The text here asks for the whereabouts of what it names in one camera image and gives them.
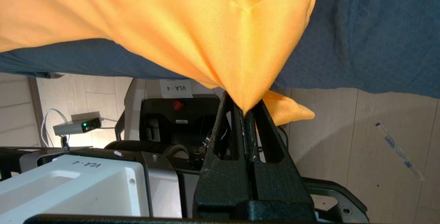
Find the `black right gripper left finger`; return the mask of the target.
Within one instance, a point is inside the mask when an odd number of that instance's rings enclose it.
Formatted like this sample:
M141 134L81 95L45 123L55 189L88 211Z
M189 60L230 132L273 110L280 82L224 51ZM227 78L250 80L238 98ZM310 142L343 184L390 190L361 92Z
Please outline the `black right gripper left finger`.
M250 216L255 129L224 92L194 193L195 216Z

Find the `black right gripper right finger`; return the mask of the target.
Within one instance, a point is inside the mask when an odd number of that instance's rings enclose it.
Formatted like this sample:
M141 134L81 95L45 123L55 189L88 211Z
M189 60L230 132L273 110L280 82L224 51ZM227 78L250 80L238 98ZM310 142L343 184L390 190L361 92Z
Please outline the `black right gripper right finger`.
M252 109L265 161L254 161L257 205L269 216L314 216L314 204L263 101Z

